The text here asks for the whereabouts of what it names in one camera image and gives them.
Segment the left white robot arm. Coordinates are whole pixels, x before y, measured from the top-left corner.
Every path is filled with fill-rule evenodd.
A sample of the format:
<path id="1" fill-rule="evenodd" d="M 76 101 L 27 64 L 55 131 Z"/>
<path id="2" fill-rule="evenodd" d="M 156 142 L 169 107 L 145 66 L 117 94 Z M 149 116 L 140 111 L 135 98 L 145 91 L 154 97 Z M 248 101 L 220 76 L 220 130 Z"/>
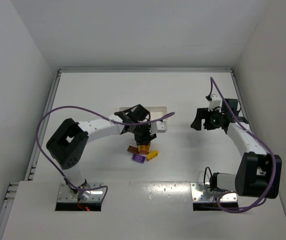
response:
<path id="1" fill-rule="evenodd" d="M 71 192 L 76 195 L 79 193 L 78 188 L 84 189 L 88 186 L 79 166 L 88 143 L 112 135 L 132 133 L 138 146 L 148 146 L 157 137 L 152 131 L 152 125 L 133 124 L 149 121 L 150 117 L 150 112 L 138 104 L 124 111 L 115 112 L 108 117 L 108 120 L 102 118 L 79 122 L 72 118 L 64 120 L 46 143 L 46 148 L 60 165 L 66 183 L 72 183 L 69 186 Z"/>

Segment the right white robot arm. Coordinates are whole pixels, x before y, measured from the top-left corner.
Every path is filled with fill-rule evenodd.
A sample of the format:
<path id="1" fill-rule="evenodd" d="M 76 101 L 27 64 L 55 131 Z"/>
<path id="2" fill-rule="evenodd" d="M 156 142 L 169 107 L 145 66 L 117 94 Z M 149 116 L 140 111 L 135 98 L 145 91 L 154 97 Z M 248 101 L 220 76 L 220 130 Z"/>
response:
<path id="1" fill-rule="evenodd" d="M 279 194 L 282 159 L 272 156 L 251 134 L 248 120 L 240 116 L 237 99 L 226 102 L 216 95 L 206 98 L 208 107 L 198 108 L 190 127 L 197 131 L 222 129 L 235 144 L 241 161 L 236 174 L 215 172 L 207 185 L 215 192 L 236 192 L 243 197 L 275 199 Z"/>

